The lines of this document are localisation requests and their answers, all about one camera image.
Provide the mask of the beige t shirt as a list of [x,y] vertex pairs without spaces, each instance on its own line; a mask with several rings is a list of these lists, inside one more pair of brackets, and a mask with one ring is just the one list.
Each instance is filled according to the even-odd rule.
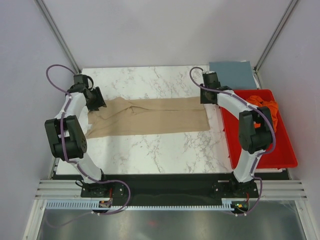
[[210,130],[199,97],[124,99],[106,101],[88,113],[88,139],[109,136],[159,135]]

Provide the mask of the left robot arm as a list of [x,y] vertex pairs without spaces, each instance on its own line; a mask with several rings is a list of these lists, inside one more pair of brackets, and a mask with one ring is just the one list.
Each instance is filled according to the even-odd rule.
[[72,165],[85,183],[92,184],[92,191],[99,197],[106,196],[110,185],[103,179],[103,171],[96,166],[87,153],[88,144],[79,116],[83,108],[89,112],[106,108],[99,87],[93,79],[84,74],[73,76],[74,84],[65,93],[65,102],[60,112],[44,123],[52,155]]

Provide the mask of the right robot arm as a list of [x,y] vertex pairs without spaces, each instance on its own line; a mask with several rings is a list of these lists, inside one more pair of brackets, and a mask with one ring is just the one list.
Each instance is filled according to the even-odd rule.
[[241,153],[233,171],[236,180],[229,184],[229,191],[240,197],[247,191],[246,183],[254,178],[261,156],[276,139],[271,111],[247,102],[227,86],[222,87],[214,71],[205,71],[202,77],[200,102],[218,105],[238,119]]

